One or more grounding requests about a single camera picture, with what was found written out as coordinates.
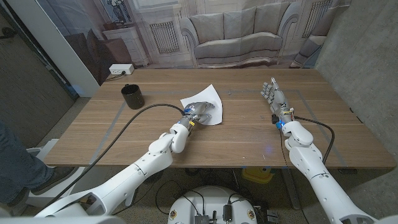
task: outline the yellow object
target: yellow object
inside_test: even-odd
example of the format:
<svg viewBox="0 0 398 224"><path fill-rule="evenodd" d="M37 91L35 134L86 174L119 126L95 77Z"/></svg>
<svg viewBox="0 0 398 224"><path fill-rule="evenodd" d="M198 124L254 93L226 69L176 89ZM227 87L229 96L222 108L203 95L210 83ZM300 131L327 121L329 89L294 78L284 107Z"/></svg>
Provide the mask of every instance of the yellow object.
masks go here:
<svg viewBox="0 0 398 224"><path fill-rule="evenodd" d="M266 167L250 167L242 169L243 178L259 184L270 182L274 175L274 171L271 168Z"/></svg>

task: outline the photo backdrop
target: photo backdrop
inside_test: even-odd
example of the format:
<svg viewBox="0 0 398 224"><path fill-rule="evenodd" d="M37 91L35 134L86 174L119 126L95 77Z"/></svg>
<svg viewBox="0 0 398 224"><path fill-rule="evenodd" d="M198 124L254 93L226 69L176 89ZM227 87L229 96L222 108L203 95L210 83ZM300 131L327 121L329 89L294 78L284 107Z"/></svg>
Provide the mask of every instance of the photo backdrop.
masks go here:
<svg viewBox="0 0 398 224"><path fill-rule="evenodd" d="M339 0L37 0L99 84L145 68L299 68Z"/></svg>

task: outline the wooden table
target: wooden table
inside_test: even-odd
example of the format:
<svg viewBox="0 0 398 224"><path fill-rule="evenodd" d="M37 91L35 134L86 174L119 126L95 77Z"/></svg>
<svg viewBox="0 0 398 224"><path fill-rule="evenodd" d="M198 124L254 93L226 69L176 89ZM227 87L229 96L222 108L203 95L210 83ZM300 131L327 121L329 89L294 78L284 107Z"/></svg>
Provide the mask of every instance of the wooden table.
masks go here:
<svg viewBox="0 0 398 224"><path fill-rule="evenodd" d="M196 125L185 150L174 154L173 167L285 167L279 131L271 123L271 111L260 95L263 82L275 77L294 107L295 115L331 126L336 139L327 160L329 168L391 168L392 156L362 124L349 106L316 71L311 69L191 69L135 70L130 76L104 83L45 158L49 165L87 166L94 161L138 110L123 106L120 93L126 83L140 86L145 106L170 103L193 96L213 84L223 102L223 122ZM143 112L127 128L99 165L129 165L148 150L151 142L168 132L180 119L168 107ZM302 121L314 135L322 153L330 132ZM284 147L288 166L292 167Z"/></svg>

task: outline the black cord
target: black cord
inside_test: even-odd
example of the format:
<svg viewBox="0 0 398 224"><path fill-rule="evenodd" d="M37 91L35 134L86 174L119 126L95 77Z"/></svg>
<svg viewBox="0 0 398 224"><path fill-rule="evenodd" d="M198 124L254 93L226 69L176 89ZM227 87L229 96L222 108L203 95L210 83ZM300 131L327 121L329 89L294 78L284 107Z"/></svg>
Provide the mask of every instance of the black cord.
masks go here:
<svg viewBox="0 0 398 224"><path fill-rule="evenodd" d="M238 194L238 193L233 193L233 194L231 194L231 195L229 196L229 198L228 198L228 205L231 205L231 197L234 196L234 195L240 195L240 194Z"/></svg>
<svg viewBox="0 0 398 224"><path fill-rule="evenodd" d="M166 184L168 184L168 183L170 183L170 182L174 182L175 184L177 184L177 186L179 187L179 189L180 189L181 191L183 190L182 187L181 187L181 185L180 185L177 181L175 181L175 180L169 180L169 181L167 181L166 183L162 184L162 185L159 187L159 189L157 189L156 195L155 195L155 204L156 204L156 208L157 208L160 212L162 212L163 214L165 214L165 215L168 215L168 213L167 213L167 212L163 212L163 211L159 208L159 204L157 203L157 196L158 196L158 194L159 194L161 188L162 188L164 185L166 185ZM187 200L192 204L192 206L194 207L194 209L197 211L197 215L199 215L199 212L198 212L197 208L196 208L195 205L191 202L191 200L189 200L184 194L183 194L182 196L185 197L185 199L187 199ZM205 201L204 201L204 199L203 199L203 209L205 209L204 206L205 206Z"/></svg>
<svg viewBox="0 0 398 224"><path fill-rule="evenodd" d="M174 106L174 105L170 105L167 103L159 103L159 104L154 104L154 105L150 105L145 107L144 109L140 110L136 115L134 115L129 122L127 122L127 124L123 127L123 129L119 132L119 134L115 137L115 139L113 139L113 141L111 142L111 144L109 144L109 146L103 151L103 153L101 155L98 156L98 158L90 165L87 167L87 169L85 169L78 178L76 178L72 183L70 183L68 185L68 187L66 187L63 191L61 191L57 196L55 196L48 204L46 204L45 208L48 207L49 205L51 205L52 203L54 203L56 200L58 200L70 187L72 187L73 185L75 185L75 183L77 183L84 175L87 174L88 171L91 170L91 168L93 168L95 166L95 164L109 151L109 149L113 146L113 144L119 139L119 137L122 135L122 133L126 130L126 128L130 125L130 123L132 121L134 121L134 119L136 117L138 117L142 112L144 112L145 110L148 110L149 108L153 108L155 106L169 106L172 108L175 108L177 110L179 110L179 112L184 115L184 111L181 110L180 108Z"/></svg>
<svg viewBox="0 0 398 224"><path fill-rule="evenodd" d="M298 117L298 116L294 116L294 118L295 118L295 119L301 119L301 120L303 120L303 121L313 122L313 123L315 123L315 124L322 125L323 127L329 129L329 131L331 132L331 140L330 140L330 143L329 143L329 147L328 147L328 149L326 150L325 155L323 156L323 159L322 159L323 164L326 164L326 160L328 159L329 153L330 153L330 151L331 151L331 147L333 146L333 143L334 143L334 141L335 141L335 132L333 131L333 129L332 129L331 127L329 127L329 126L327 126L327 125L321 123L321 122L314 121L314 120L311 120L311 119L301 118L301 117Z"/></svg>
<svg viewBox="0 0 398 224"><path fill-rule="evenodd" d="M202 199L202 201L203 201L203 208L202 208L202 212L203 212L203 215L205 215L205 198L203 197L203 195L202 195L201 193L197 192L196 190L189 190L189 191L191 191L191 192L195 192L196 194L198 194L198 195L200 195L200 196L201 196L201 199Z"/></svg>
<svg viewBox="0 0 398 224"><path fill-rule="evenodd" d="M120 211L118 211L118 212L113 213L112 215L117 215L117 214L119 214L119 213L125 211L126 209L131 208L133 205L137 204L138 202L140 202L140 201L148 194L148 192L152 189L152 187L155 185L155 183L156 183L156 182L154 182L154 183L149 187L149 189L147 190L147 192L145 192L145 194L144 194L140 199L138 199L138 201L132 203L131 205L127 206L126 208L124 208L124 209L122 209L122 210L120 210Z"/></svg>
<svg viewBox="0 0 398 224"><path fill-rule="evenodd" d="M235 192L239 192L239 194L242 195L247 200L254 199L252 193L250 192L250 190L247 187L245 187L243 185L239 185L237 182L232 180L232 179L234 179L234 175L233 175L232 171L228 172L226 170L220 170L220 169L201 169L201 171L202 172L199 172L199 176L202 179L203 185L220 185L220 186L232 189ZM230 179L232 181L226 182L225 179L221 178L217 174L217 172L224 172L224 173L231 175Z"/></svg>
<svg viewBox="0 0 398 224"><path fill-rule="evenodd" d="M104 82L109 82L109 81L114 81L114 80L118 80L119 78L121 78L122 76L124 76L126 74L125 71L123 71L121 74L116 75L114 77L111 78L107 78Z"/></svg>
<svg viewBox="0 0 398 224"><path fill-rule="evenodd" d="M262 224L266 224L266 222L264 221L264 218L262 217L262 215L260 214L259 210L256 207L253 207L255 209L255 212L257 213L257 216L260 216L261 220L262 220Z"/></svg>
<svg viewBox="0 0 398 224"><path fill-rule="evenodd" d="M285 159L285 163L286 163L286 168L288 169L287 171L288 171L288 173L289 173L290 179L292 180L292 183L293 183L294 188L297 189L296 184L295 184L294 179L293 179L293 175L292 175L292 173L290 173L290 171L289 171L289 167L288 167L288 165L287 165L287 161L286 161L286 158L285 158L284 147L283 147L283 143L282 143L283 140L282 140L282 131L281 131L281 130L279 130L279 135L280 135L280 148L282 149L282 154L284 155L284 159ZM303 207L302 207L302 205L301 205L299 195L297 195L297 200L298 200L298 203L300 204L301 212L302 212L303 215L304 215L305 221L307 221L307 223L310 224L310 222L308 221L307 217L306 217L305 214L304 214L304 210L303 210Z"/></svg>
<svg viewBox="0 0 398 224"><path fill-rule="evenodd" d="M238 202L238 201L240 201L240 200L241 200L241 198L239 198L239 199L237 199L237 200L235 200L235 201L231 202L231 204L230 204L230 205L232 205L233 203L235 203L235 202Z"/></svg>

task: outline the white paper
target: white paper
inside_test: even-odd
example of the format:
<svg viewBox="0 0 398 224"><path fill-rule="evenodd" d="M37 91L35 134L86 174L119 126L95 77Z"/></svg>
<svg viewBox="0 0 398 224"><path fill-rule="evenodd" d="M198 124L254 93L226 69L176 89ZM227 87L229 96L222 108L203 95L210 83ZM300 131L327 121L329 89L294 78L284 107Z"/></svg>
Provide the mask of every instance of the white paper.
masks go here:
<svg viewBox="0 0 398 224"><path fill-rule="evenodd" d="M221 103L220 96L218 96L217 91L214 89L213 85L208 86L205 90L196 94L195 96L191 96L189 98L185 98L181 100L182 106L185 107L190 103L196 102L209 102L215 105L214 108L208 108L206 112L211 115L211 118L208 118L202 124L204 125L216 125L220 124L223 120L223 104Z"/></svg>

